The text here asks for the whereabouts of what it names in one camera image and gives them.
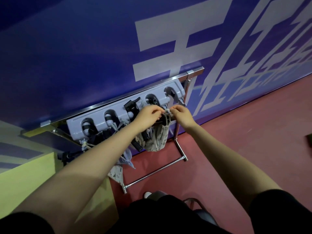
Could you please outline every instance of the red floor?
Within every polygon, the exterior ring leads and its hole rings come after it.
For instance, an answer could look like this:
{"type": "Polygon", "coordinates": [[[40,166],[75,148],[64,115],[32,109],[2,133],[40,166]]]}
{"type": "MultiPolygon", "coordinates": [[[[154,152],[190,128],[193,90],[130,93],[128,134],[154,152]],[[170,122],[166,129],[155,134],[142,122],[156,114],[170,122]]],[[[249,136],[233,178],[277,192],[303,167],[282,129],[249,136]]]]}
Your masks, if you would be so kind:
{"type": "MultiPolygon", "coordinates": [[[[312,149],[305,135],[312,133],[311,86],[312,76],[305,77],[203,124],[205,130],[260,167],[310,210],[312,149]]],[[[218,224],[232,233],[253,233],[248,215],[191,136],[182,134],[178,141],[189,161],[178,162],[131,186],[126,195],[111,181],[118,210],[122,212],[146,191],[162,190],[180,199],[198,198],[218,224]]],[[[125,184],[179,156],[173,142],[160,152],[135,156],[132,161],[136,169],[124,168],[125,184]]]]}

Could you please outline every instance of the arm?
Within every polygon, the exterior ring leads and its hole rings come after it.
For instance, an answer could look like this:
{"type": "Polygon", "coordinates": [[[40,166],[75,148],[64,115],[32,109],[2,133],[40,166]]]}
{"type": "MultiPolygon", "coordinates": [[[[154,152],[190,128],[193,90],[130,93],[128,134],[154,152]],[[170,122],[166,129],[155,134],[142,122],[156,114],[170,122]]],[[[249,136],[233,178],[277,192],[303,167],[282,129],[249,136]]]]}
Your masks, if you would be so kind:
{"type": "Polygon", "coordinates": [[[177,105],[170,110],[247,212],[257,194],[270,189],[281,189],[257,166],[213,138],[193,120],[187,108],[177,105]]]}
{"type": "Polygon", "coordinates": [[[53,175],[14,212],[37,214],[55,233],[66,233],[133,138],[152,126],[162,112],[155,105],[144,107],[133,122],[53,175]]]}

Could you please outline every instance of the hand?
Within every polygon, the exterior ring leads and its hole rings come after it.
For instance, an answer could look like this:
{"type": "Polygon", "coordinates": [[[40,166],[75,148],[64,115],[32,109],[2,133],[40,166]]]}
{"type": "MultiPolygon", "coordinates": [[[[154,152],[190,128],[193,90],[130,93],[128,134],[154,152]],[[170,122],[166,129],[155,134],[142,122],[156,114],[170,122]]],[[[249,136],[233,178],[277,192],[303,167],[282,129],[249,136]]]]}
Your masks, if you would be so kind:
{"type": "Polygon", "coordinates": [[[175,105],[170,108],[170,111],[186,132],[197,125],[192,117],[192,114],[186,107],[175,105]]]}
{"type": "Polygon", "coordinates": [[[164,112],[165,110],[157,105],[145,106],[132,123],[135,124],[135,127],[138,129],[138,133],[140,133],[145,131],[147,128],[150,128],[164,112]]]}

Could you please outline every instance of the forearm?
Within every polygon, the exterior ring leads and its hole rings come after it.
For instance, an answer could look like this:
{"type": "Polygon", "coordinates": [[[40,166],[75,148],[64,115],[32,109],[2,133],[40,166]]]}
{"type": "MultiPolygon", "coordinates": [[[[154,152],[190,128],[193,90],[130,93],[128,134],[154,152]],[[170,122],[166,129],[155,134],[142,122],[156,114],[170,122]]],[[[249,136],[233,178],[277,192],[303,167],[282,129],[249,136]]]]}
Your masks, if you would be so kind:
{"type": "Polygon", "coordinates": [[[66,232],[137,133],[131,123],[88,150],[35,190],[14,212],[33,212],[46,219],[55,233],[66,232]]]}
{"type": "Polygon", "coordinates": [[[280,189],[261,169],[213,138],[201,126],[196,125],[187,132],[246,211],[257,194],[280,189]]]}

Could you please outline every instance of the blue wall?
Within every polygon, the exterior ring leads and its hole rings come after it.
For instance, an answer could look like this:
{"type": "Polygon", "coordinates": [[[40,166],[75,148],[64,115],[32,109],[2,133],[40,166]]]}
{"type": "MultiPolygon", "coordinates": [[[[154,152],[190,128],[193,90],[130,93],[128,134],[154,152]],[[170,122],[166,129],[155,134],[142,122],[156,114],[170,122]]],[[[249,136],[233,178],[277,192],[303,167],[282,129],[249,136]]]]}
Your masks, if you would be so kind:
{"type": "Polygon", "coordinates": [[[1,2],[0,120],[22,128],[198,66],[204,122],[312,72],[311,0],[1,2]]]}

